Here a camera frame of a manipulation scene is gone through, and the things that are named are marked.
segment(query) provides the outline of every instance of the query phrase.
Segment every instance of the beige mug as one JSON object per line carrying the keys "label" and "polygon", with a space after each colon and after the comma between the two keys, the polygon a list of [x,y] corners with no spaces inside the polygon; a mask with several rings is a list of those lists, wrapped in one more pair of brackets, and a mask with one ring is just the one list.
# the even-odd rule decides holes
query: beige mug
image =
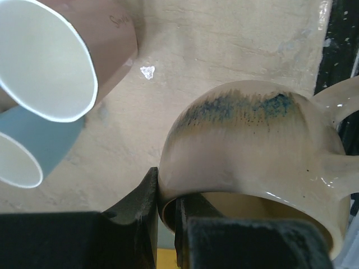
{"label": "beige mug", "polygon": [[346,156],[337,124],[359,109],[359,77],[307,99],[271,82],[218,86],[177,118],[159,165],[159,213],[203,193],[226,216],[303,219],[335,258],[343,246],[359,156]]}
{"label": "beige mug", "polygon": [[111,0],[0,0],[0,87],[27,110],[73,122],[137,56],[134,25]]}

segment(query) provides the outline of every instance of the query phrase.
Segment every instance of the blue paint stain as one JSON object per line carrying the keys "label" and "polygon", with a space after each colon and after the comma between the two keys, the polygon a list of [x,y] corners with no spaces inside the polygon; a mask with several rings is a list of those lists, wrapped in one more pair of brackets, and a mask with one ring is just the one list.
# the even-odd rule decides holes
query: blue paint stain
{"label": "blue paint stain", "polygon": [[278,94],[271,99],[252,101],[248,96],[229,92],[190,107],[177,121],[171,133],[178,133],[188,126],[198,126],[203,122],[225,123],[241,120],[248,124],[268,123],[271,118],[285,117],[296,107],[293,99],[285,94]]}

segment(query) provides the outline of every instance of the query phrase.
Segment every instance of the blue speckled glaze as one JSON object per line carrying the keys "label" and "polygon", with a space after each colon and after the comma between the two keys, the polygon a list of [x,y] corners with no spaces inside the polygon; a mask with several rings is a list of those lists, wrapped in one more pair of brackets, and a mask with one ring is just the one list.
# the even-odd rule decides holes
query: blue speckled glaze
{"label": "blue speckled glaze", "polygon": [[220,126],[228,123],[266,126],[271,119],[285,117],[298,109],[292,95],[278,94],[272,98],[243,96],[239,91],[229,91],[214,98],[208,97],[194,102],[175,122],[169,134],[179,134],[186,128],[211,124]]}

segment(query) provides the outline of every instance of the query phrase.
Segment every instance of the cup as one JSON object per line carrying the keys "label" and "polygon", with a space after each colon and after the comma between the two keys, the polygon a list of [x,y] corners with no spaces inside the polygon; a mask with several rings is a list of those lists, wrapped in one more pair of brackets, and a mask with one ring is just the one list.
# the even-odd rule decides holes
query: cup
{"label": "cup", "polygon": [[21,106],[0,114],[0,180],[19,188],[35,188],[75,143],[84,118],[50,122]]}
{"label": "cup", "polygon": [[243,219],[302,219],[335,258],[359,192],[359,156],[346,156],[337,124],[359,109],[359,77],[307,99],[264,81],[218,86],[168,133],[159,165],[159,213],[175,229],[177,197],[202,193]]}
{"label": "cup", "polygon": [[0,0],[0,87],[27,110],[73,122],[137,56],[134,25],[111,0]]}

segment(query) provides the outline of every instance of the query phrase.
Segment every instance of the yellow object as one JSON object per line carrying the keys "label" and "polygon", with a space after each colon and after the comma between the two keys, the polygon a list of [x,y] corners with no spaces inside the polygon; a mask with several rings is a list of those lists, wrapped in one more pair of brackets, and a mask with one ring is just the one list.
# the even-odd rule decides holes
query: yellow object
{"label": "yellow object", "polygon": [[157,249],[157,269],[178,269],[174,249]]}

